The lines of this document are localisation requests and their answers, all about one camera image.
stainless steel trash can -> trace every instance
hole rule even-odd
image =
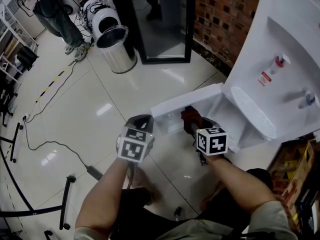
[[[96,41],[96,46],[101,49],[111,70],[116,74],[132,70],[138,61],[133,45],[127,40],[128,32],[127,26],[112,26]]]

forearm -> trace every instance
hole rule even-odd
[[[246,212],[252,214],[261,205],[275,200],[267,185],[250,173],[223,158],[207,160],[236,203]]]
[[[75,227],[108,234],[116,221],[128,162],[117,158],[82,203]]]

tile floor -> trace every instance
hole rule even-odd
[[[14,136],[17,123],[32,111],[38,96],[73,60],[72,55],[64,54],[64,42],[49,32],[45,31],[37,41],[39,59],[21,77],[22,85],[12,104],[14,116],[8,119],[7,128],[0,128],[1,136],[8,139]],[[51,86],[34,106],[33,115],[45,107],[70,73],[67,70]],[[114,74],[93,47],[87,58],[75,65],[72,76],[43,113],[27,125],[30,147],[53,140],[67,144],[86,164],[104,173],[116,157],[116,138],[128,118],[149,113],[152,106],[165,100],[225,80],[195,52],[188,64],[142,65],[139,60],[130,72]],[[140,166],[157,186],[162,199],[148,209],[174,219],[174,211],[180,206],[184,219],[194,218],[200,212],[200,201],[214,190],[216,179],[208,167],[200,166],[189,135],[179,132],[162,136],[157,126],[154,132],[154,148]],[[9,150],[7,143],[2,142],[1,147],[5,153]],[[230,158],[246,170],[266,168],[277,148],[266,143],[241,150]],[[8,218],[11,230],[23,230],[20,237],[24,240],[44,239],[45,230],[52,230],[57,239],[73,239],[82,201],[96,180],[77,156],[63,146],[50,143],[36,151],[29,150],[25,129],[18,135],[15,156],[17,163],[8,162],[9,167],[34,208],[60,205],[66,177],[74,175],[77,180],[71,185],[65,216],[70,230],[59,230],[59,211]],[[27,210],[3,162],[0,163],[0,200],[3,211]]]

